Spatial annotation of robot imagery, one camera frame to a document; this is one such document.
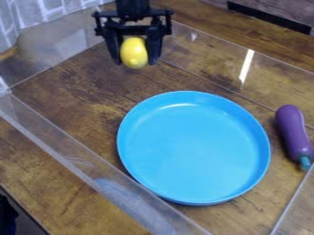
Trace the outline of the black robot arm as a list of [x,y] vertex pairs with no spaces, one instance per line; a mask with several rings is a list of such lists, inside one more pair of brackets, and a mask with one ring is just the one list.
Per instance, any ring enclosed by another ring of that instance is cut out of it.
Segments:
[[146,36],[148,64],[155,65],[162,54],[163,38],[172,33],[172,11],[150,6],[150,0],[115,0],[115,9],[96,10],[95,34],[104,38],[114,62],[120,65],[124,36]]

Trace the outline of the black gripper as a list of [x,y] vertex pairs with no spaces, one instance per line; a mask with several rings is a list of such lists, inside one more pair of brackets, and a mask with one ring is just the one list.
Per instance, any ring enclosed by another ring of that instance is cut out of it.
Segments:
[[116,11],[95,11],[95,32],[106,40],[114,62],[120,65],[120,47],[124,36],[146,36],[148,63],[155,65],[162,52],[163,37],[172,33],[170,9],[148,8],[139,15],[119,15]]

